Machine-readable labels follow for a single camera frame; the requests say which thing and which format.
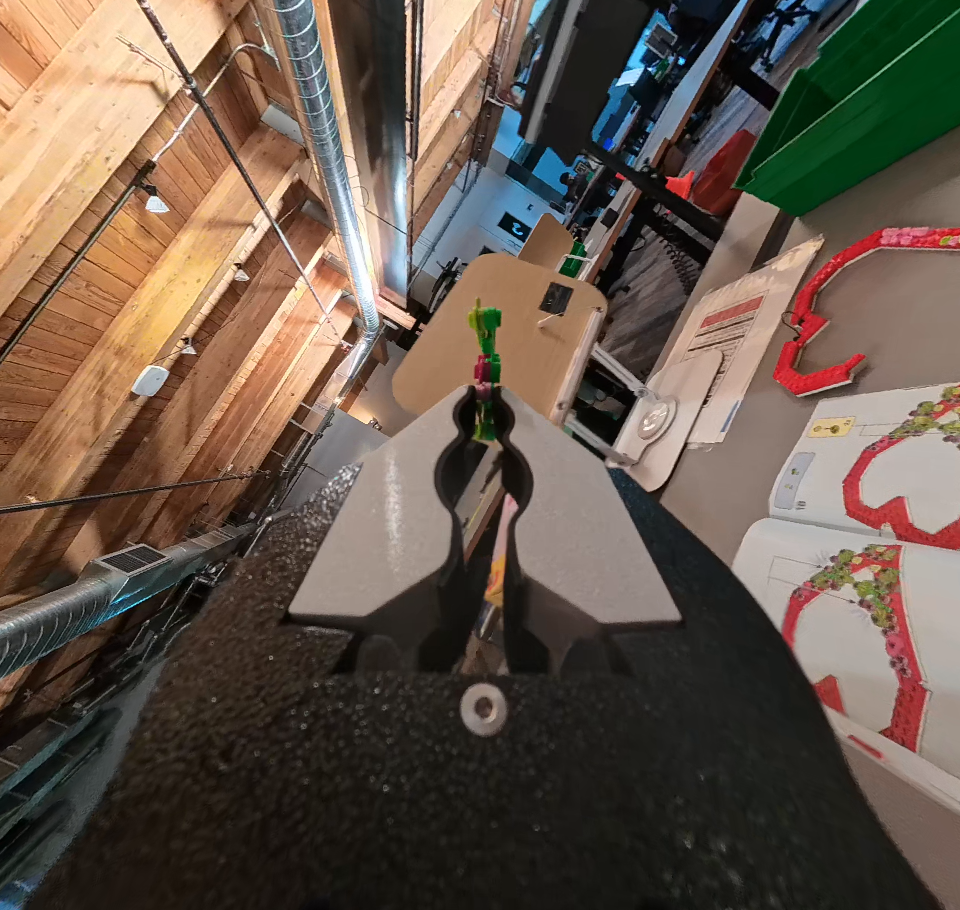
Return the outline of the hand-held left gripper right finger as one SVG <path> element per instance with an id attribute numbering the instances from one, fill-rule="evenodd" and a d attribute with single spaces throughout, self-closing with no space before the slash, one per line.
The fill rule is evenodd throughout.
<path id="1" fill-rule="evenodd" d="M 620 669 L 618 638 L 681 612 L 604 462 L 509 389 L 495 390 L 509 523 L 503 646 L 510 672 Z"/>

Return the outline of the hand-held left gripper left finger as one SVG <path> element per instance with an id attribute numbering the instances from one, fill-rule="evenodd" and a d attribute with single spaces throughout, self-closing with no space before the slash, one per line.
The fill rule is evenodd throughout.
<path id="1" fill-rule="evenodd" d="M 476 389 L 460 387 L 365 458 L 289 605 L 297 625 L 386 640 L 449 672 L 477 616 L 456 506 L 477 469 Z"/>

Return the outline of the green pink lego flower stem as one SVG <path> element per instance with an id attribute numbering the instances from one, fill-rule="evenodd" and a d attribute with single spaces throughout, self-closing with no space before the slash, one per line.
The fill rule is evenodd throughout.
<path id="1" fill-rule="evenodd" d="M 474 365 L 475 425 L 473 438 L 483 443 L 496 437 L 494 389 L 501 379 L 501 357 L 497 351 L 497 333 L 502 323 L 502 311 L 495 306 L 482 305 L 476 298 L 467 315 L 467 323 L 474 331 L 479 354 Z"/>

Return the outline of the lego instruction booklet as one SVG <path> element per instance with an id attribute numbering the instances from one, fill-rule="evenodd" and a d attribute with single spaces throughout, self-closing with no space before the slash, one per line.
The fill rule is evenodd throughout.
<path id="1" fill-rule="evenodd" d="M 958 382 L 821 401 L 731 566 L 837 736 L 959 805 Z"/>

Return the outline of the white flat pouch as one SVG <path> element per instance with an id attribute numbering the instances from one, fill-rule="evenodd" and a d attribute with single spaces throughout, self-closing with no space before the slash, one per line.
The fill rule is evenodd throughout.
<path id="1" fill-rule="evenodd" d="M 723 355 L 709 350 L 666 366 L 640 391 L 605 466 L 622 470 L 645 491 L 671 476 L 714 385 Z"/>

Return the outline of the tan wooden chair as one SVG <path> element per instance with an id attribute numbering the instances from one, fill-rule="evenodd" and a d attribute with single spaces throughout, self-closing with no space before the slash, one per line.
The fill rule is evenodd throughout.
<path id="1" fill-rule="evenodd" d="M 500 383 L 562 426 L 585 374 L 608 302 L 592 284 L 509 254 L 478 256 L 452 287 L 392 379 L 413 416 L 474 382 L 479 354 L 468 317 L 475 302 L 501 310 L 495 349 Z"/>

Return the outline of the small tan wooden board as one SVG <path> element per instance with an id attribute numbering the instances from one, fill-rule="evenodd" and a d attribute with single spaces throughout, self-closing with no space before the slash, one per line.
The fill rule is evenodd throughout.
<path id="1" fill-rule="evenodd" d="M 528 264 L 558 272 L 575 243 L 570 231 L 552 212 L 540 216 L 522 245 L 518 259 Z"/>

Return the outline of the red bag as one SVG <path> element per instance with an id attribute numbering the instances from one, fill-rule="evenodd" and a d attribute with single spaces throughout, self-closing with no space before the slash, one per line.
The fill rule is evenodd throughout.
<path id="1" fill-rule="evenodd" d="M 742 193 L 736 187 L 738 175 L 757 139 L 746 129 L 735 132 L 700 172 L 692 185 L 691 203 L 718 218 L 729 217 Z"/>

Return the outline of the black monitor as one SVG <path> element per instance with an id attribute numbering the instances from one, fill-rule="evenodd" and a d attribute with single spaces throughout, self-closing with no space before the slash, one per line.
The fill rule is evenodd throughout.
<path id="1" fill-rule="evenodd" d="M 571 164 L 593 140 L 610 86 L 622 73 L 652 14 L 642 0 L 586 0 L 537 64 L 519 133 Z"/>

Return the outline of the green plastic bin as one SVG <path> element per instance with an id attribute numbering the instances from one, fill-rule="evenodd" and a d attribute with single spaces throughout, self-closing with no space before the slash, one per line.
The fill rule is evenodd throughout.
<path id="1" fill-rule="evenodd" d="M 866 0 L 781 92 L 735 187 L 802 216 L 959 123 L 959 0 Z"/>

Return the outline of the black sprinkler pipe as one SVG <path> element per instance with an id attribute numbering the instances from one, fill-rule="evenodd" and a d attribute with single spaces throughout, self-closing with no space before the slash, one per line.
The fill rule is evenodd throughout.
<path id="1" fill-rule="evenodd" d="M 138 5 L 139 10 L 147 19 L 150 28 L 157 37 L 159 43 L 162 45 L 162 48 L 171 58 L 174 64 L 174 71 L 182 81 L 184 88 L 193 100 L 195 106 L 194 110 L 186 114 L 184 121 L 181 125 L 178 125 L 176 132 L 184 132 L 188 124 L 192 121 L 193 117 L 197 115 L 197 113 L 200 112 L 203 114 L 207 122 L 210 124 L 214 135 L 222 144 L 222 148 L 226 151 L 232 165 L 240 175 L 243 183 L 246 185 L 250 195 L 256 202 L 260 213 L 267 219 L 270 229 L 277 236 L 278 242 L 281 244 L 286 255 L 290 257 L 294 265 L 294 269 L 299 277 L 299 281 L 304 284 L 306 292 L 312 297 L 314 303 L 316 304 L 318 310 L 318 322 L 321 328 L 324 328 L 329 332 L 329 335 L 333 338 L 335 346 L 340 346 L 342 339 L 336 334 L 331 313 L 324 305 L 315 284 L 311 281 L 310 273 L 306 270 L 304 264 L 301 262 L 301 259 L 297 256 L 289 237 L 287 236 L 286 232 L 282 230 L 279 220 L 271 211 L 270 207 L 266 203 L 266 200 L 261 195 L 252 174 L 249 172 L 246 164 L 241 160 L 234 143 L 228 136 L 213 107 L 210 105 L 209 95 L 216 88 L 220 79 L 230 70 L 231 63 L 226 62 L 223 64 L 221 69 L 210 78 L 208 84 L 206 85 L 207 87 L 202 88 L 193 72 L 188 70 L 186 60 L 174 46 L 174 42 L 169 32 L 167 31 L 162 20 L 159 18 L 160 16 L 155 7 L 151 4 L 150 0 L 134 0 L 134 2 Z"/>

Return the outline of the red lego heart frame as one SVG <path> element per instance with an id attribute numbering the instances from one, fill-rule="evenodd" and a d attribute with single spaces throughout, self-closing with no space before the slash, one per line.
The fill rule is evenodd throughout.
<path id="1" fill-rule="evenodd" d="M 824 330 L 830 320 L 816 311 L 819 294 L 842 271 L 879 251 L 919 251 L 956 253 L 959 250 L 957 227 L 910 226 L 883 228 L 847 246 L 829 259 L 798 291 L 786 313 L 786 326 L 793 332 L 781 347 L 774 366 L 774 380 L 796 398 L 805 398 L 850 385 L 866 356 L 856 353 L 847 360 L 808 374 L 798 365 L 806 347 Z"/>

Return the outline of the silver duct with vent grille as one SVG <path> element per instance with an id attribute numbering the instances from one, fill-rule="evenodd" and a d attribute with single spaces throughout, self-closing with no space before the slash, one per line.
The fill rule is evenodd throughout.
<path id="1" fill-rule="evenodd" d="M 222 561 L 255 530 L 227 525 L 164 549 L 135 544 L 92 560 L 73 583 L 3 610 L 1 677 Z"/>

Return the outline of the black desk frame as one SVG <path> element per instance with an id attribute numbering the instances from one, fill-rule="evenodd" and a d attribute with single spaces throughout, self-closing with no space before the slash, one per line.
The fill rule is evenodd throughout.
<path id="1" fill-rule="evenodd" d="M 645 230 L 651 230 L 672 253 L 700 266 L 707 263 L 713 249 L 706 243 L 716 244 L 720 240 L 724 231 L 721 219 L 670 190 L 666 178 L 648 164 L 636 170 L 595 142 L 588 144 L 586 152 L 612 173 L 621 175 L 628 194 L 626 203 L 607 209 L 614 213 L 612 223 L 606 224 L 599 218 L 588 234 L 585 248 L 589 280 L 596 277 L 613 253 L 627 255 L 627 247 L 618 242 L 625 230 L 634 229 L 635 240 Z"/>

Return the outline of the long silver ventilation duct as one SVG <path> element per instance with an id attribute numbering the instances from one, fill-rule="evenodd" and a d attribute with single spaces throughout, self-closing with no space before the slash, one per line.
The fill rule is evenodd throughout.
<path id="1" fill-rule="evenodd" d="M 342 144 L 334 96 L 313 0 L 257 0 L 291 91 L 294 116 L 313 170 L 329 199 L 342 244 L 348 279 L 362 323 L 361 334 L 338 374 L 354 380 L 378 340 L 380 318 L 354 193 Z"/>

